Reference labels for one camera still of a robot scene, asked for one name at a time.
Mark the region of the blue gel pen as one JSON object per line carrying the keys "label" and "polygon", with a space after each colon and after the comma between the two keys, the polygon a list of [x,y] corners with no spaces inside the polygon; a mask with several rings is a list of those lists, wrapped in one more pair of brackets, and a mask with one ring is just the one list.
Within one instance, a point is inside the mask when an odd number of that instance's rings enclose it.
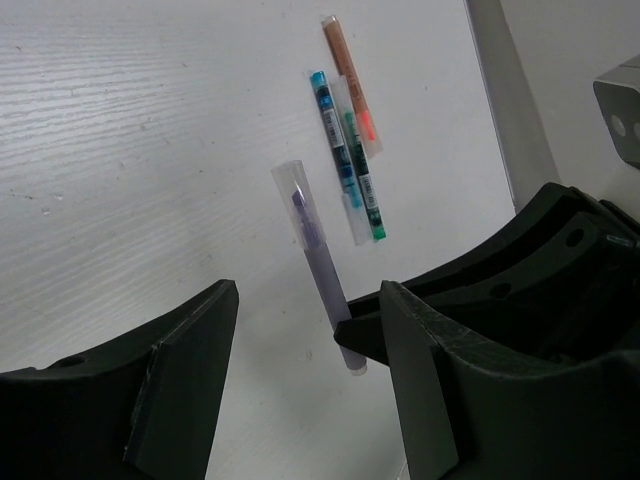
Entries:
{"label": "blue gel pen", "polygon": [[349,202],[354,209],[362,208],[362,198],[351,163],[349,149],[325,73],[321,70],[312,72],[310,82],[342,190],[348,196]]}

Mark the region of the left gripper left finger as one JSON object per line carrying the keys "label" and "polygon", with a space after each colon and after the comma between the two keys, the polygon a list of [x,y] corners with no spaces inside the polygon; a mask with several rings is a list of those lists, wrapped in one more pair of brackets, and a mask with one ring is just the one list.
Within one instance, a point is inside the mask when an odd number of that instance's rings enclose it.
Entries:
{"label": "left gripper left finger", "polygon": [[1,376],[5,479],[202,479],[236,325],[221,280],[44,369]]}

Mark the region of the orange highlighter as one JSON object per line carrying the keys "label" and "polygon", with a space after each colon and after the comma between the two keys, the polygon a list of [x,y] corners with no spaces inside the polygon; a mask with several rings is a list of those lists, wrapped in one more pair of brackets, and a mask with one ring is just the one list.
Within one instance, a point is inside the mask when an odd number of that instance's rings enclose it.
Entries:
{"label": "orange highlighter", "polygon": [[344,76],[351,97],[356,123],[365,152],[374,157],[382,152],[380,135],[362,90],[360,80],[348,48],[340,22],[335,15],[321,21],[338,73]]}

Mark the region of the purple highlighter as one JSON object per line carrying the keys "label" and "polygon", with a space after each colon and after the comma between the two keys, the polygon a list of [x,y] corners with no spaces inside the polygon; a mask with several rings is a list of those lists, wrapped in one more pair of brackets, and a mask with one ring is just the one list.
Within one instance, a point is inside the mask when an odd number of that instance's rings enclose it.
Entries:
{"label": "purple highlighter", "polygon": [[304,252],[326,316],[336,333],[340,323],[351,319],[344,291],[330,254],[303,163],[285,162],[272,175]]}

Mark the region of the green gel pen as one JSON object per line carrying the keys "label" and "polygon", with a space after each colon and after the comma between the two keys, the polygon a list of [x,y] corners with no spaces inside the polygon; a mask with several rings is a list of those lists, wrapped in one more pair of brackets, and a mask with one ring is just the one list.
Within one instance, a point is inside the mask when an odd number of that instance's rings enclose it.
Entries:
{"label": "green gel pen", "polygon": [[378,242],[386,238],[386,231],[373,188],[367,157],[359,133],[355,109],[346,76],[340,75],[332,84],[332,88],[341,126],[350,151],[351,162],[363,198],[371,238],[374,242]]}

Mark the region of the right aluminium rail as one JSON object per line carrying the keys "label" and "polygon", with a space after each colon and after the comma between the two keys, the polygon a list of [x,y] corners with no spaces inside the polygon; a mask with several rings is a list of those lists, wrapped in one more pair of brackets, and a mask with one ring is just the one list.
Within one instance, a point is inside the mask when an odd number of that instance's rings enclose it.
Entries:
{"label": "right aluminium rail", "polygon": [[517,212],[558,183],[535,99],[499,1],[467,1],[466,13],[508,185]]}

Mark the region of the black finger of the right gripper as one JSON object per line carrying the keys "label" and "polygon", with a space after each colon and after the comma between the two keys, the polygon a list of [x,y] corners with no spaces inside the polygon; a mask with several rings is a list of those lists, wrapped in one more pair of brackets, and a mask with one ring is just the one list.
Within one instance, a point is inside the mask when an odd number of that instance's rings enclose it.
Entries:
{"label": "black finger of the right gripper", "polygon": [[336,342],[394,369],[635,370],[639,227],[549,183],[478,247],[349,309]]}

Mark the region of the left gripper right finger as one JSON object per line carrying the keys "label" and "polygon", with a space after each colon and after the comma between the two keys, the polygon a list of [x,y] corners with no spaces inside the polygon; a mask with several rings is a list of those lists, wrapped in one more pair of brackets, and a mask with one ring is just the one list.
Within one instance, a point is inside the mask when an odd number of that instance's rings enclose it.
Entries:
{"label": "left gripper right finger", "polygon": [[498,344],[401,284],[380,289],[413,479],[635,479],[639,355],[559,365]]}

